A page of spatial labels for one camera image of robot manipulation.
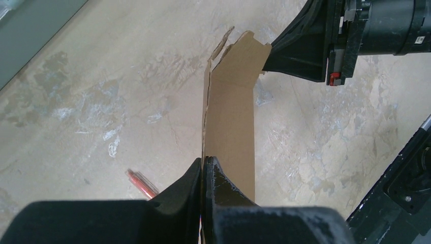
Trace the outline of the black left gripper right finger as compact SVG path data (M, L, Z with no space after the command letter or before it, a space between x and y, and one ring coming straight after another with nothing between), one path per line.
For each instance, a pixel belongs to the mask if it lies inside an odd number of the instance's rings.
M257 205L224 174L216 157L205 158L202 178L203 243L355 242L334 209Z

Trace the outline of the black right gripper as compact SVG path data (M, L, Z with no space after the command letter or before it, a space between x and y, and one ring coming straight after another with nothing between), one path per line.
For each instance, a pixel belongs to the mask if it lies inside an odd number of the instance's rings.
M265 72L323 82L327 1L307 1L271 43ZM430 1L342 1L338 34L330 46L326 84L353 77L363 55L430 52Z

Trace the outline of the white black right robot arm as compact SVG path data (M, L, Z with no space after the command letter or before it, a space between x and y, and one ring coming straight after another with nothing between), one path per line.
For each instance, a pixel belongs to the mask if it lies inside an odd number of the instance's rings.
M307 1L272 42L264 71L344 85L362 55L430 52L430 1ZM347 223L358 243L430 242L430 119Z

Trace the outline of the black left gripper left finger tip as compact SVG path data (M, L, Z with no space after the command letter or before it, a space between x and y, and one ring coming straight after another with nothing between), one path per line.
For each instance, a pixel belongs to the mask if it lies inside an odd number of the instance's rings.
M197 243L201 160L150 200L38 201L1 243Z

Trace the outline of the brown cardboard box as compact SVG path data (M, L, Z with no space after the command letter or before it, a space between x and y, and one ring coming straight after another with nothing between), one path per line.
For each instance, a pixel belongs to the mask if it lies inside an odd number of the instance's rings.
M233 184L255 199L254 86L270 44L245 31L227 45L229 29L207 61L204 73L202 155L215 156Z

